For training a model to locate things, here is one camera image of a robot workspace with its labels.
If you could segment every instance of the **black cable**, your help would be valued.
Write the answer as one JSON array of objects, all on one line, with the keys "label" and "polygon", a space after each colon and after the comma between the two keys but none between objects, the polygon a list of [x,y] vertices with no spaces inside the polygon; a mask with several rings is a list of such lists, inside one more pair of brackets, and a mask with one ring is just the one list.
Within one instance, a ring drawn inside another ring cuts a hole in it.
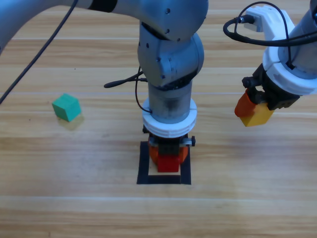
[{"label": "black cable", "polygon": [[138,99],[138,81],[139,81],[139,73],[140,73],[140,71],[141,71],[141,67],[139,67],[139,71],[138,71],[138,74],[137,74],[137,78],[136,78],[136,80],[135,80],[135,99],[137,100],[137,104],[139,105],[139,107],[143,110],[143,111],[145,111],[145,112],[147,112],[147,113],[152,113],[152,111],[151,110],[146,110],[146,109],[144,109],[141,105],[140,105],[140,103],[139,103],[139,99]]},{"label": "black cable", "polygon": [[[136,81],[137,76],[140,76],[142,74],[143,74],[143,71],[141,71],[140,73],[135,74],[135,75],[133,75],[133,76],[127,78],[127,79],[106,83],[104,85],[104,88],[113,88],[113,87],[119,86],[119,85],[127,83],[127,82],[134,82],[134,81]],[[146,78],[140,78],[139,81],[140,82],[148,82],[148,80]]]},{"label": "black cable", "polygon": [[0,98],[0,104],[5,100],[5,98],[9,95],[9,93],[12,91],[12,89],[18,84],[18,82],[23,78],[23,76],[29,71],[29,69],[35,64],[35,62],[39,59],[39,57],[43,54],[45,49],[50,45],[50,43],[53,41],[55,36],[58,34],[58,32],[61,30],[67,19],[69,18],[70,14],[74,10],[75,6],[77,5],[78,0],[74,0],[74,3],[72,4],[71,8],[69,9],[68,13],[64,17],[64,19],[61,21],[59,26],[56,28],[52,36],[48,39],[48,41],[45,43],[45,45],[41,48],[41,50],[37,53],[37,55],[34,57],[34,59],[29,63],[29,65],[22,71],[22,73],[18,76],[18,78],[11,84],[11,86],[6,90],[6,92],[1,96]]},{"label": "black cable", "polygon": [[234,41],[239,41],[242,43],[258,45],[258,46],[267,46],[267,47],[292,47],[292,46],[300,46],[300,45],[306,45],[306,44],[317,42],[317,36],[312,36],[317,34],[317,31],[311,32],[305,35],[289,38],[289,40],[283,39],[283,40],[275,40],[275,41],[263,41],[263,40],[250,39],[249,37],[245,37],[240,35],[239,33],[233,33],[228,30],[228,27],[232,24],[236,24],[237,20],[239,20],[238,17],[226,22],[223,26],[223,31],[225,35]]},{"label": "black cable", "polygon": [[[285,19],[285,16],[284,16],[283,12],[281,11],[281,9],[280,9],[278,6],[276,6],[276,5],[274,5],[274,4],[270,3],[270,2],[267,2],[267,1],[257,1],[257,2],[255,2],[255,3],[252,3],[252,4],[248,5],[248,6],[246,6],[246,7],[240,12],[240,14],[239,14],[239,16],[238,16],[238,19],[236,20],[236,23],[235,23],[235,26],[234,26],[234,34],[238,34],[238,33],[237,33],[237,27],[238,27],[238,24],[239,24],[239,19],[240,19],[240,17],[242,16],[242,14],[243,14],[248,8],[250,8],[250,7],[254,6],[254,5],[258,5],[258,4],[270,5],[270,6],[274,7],[274,8],[279,12],[279,14],[281,15],[281,17],[282,17],[282,19],[283,19],[283,23],[284,23],[284,27],[285,27],[286,39],[289,40],[288,27],[287,27],[286,19]],[[290,47],[290,46],[288,46],[288,61],[289,61],[289,63],[291,64],[291,62],[292,62],[292,57],[291,57],[291,47]]]}]

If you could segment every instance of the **white ring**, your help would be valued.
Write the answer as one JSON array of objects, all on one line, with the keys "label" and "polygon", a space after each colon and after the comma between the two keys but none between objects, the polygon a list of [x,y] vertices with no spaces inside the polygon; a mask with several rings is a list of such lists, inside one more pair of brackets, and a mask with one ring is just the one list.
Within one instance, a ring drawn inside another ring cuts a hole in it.
[{"label": "white ring", "polygon": [[[143,108],[149,109],[150,102],[147,98],[143,104]],[[150,113],[142,112],[143,124],[146,129],[156,136],[163,138],[178,138],[190,132],[195,124],[197,118],[197,106],[193,99],[190,101],[189,115],[181,122],[175,124],[165,124],[155,120]]]}]

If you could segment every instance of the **white mounting bracket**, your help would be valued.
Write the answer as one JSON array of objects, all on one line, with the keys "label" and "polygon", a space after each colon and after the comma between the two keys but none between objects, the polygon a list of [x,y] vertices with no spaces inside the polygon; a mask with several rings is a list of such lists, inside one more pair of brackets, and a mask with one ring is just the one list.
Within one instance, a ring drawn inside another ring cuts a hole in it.
[{"label": "white mounting bracket", "polygon": [[[295,25],[286,11],[282,10],[282,13],[287,23],[288,33],[291,33]],[[253,24],[244,24],[244,27],[256,32],[264,32],[266,41],[271,41],[274,38],[276,40],[286,38],[283,18],[274,7],[268,5],[250,7],[247,9],[246,15],[253,16],[255,21]]]}]

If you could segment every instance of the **black tape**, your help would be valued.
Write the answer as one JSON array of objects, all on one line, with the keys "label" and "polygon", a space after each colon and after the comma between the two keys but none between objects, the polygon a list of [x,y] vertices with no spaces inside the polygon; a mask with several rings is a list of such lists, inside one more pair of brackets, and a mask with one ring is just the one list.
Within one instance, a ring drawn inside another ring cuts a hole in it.
[{"label": "black tape", "polygon": [[88,8],[94,11],[112,12],[117,5],[118,0],[93,0],[93,3]]},{"label": "black tape", "polygon": [[180,175],[149,175],[149,146],[148,142],[141,142],[140,162],[137,184],[187,184],[191,185],[190,150],[188,156],[180,166]]}]

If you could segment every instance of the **red block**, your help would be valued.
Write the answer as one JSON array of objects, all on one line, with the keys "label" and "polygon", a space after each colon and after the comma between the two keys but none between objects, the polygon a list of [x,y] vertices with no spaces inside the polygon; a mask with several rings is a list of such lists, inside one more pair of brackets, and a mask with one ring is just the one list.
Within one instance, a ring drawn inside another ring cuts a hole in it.
[{"label": "red block", "polygon": [[159,173],[177,173],[179,170],[179,156],[158,155],[157,165]]}]

